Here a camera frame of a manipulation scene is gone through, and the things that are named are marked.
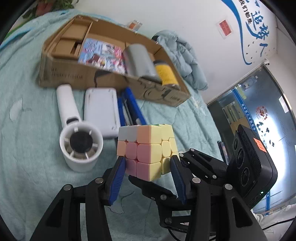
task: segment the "security camera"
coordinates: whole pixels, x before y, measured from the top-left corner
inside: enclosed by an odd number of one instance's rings
[[[264,65],[270,65],[269,60],[268,60],[268,59],[265,59],[265,60],[263,61],[263,64],[264,64]]]

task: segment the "colorful book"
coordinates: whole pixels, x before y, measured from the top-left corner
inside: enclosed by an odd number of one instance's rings
[[[120,74],[126,72],[122,49],[96,39],[85,40],[78,62]]]

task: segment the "white handheld fan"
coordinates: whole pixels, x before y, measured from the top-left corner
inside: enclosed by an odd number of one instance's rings
[[[69,84],[57,88],[63,130],[59,145],[68,166],[76,172],[91,170],[103,149],[103,136],[91,123],[82,121]]]

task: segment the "blue curved wall decal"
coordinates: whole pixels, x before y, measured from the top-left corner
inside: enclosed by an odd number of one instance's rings
[[[235,15],[235,17],[237,18],[237,22],[239,24],[239,32],[240,32],[240,38],[241,38],[241,46],[242,46],[242,57],[244,59],[244,62],[246,65],[251,65],[252,63],[248,63],[246,62],[246,59],[244,58],[244,44],[243,44],[243,36],[242,36],[242,22],[239,16],[239,12],[237,11],[237,8],[235,6],[235,4],[233,3],[232,0],[221,0],[222,2],[224,2],[229,8],[230,10],[233,12],[233,14]]]

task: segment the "small cardboard box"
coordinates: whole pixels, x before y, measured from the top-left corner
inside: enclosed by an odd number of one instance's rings
[[[181,90],[128,74],[122,75],[79,64],[77,60],[86,38],[101,40],[119,46],[122,50],[133,43],[143,44],[152,61],[163,60],[171,66]],[[71,84],[73,89],[80,90],[90,87],[113,87],[117,91],[122,91],[129,86],[138,99],[170,106],[178,106],[190,97],[182,77],[159,44],[128,28],[81,15],[60,27],[42,47],[39,85],[56,88],[65,83]]]

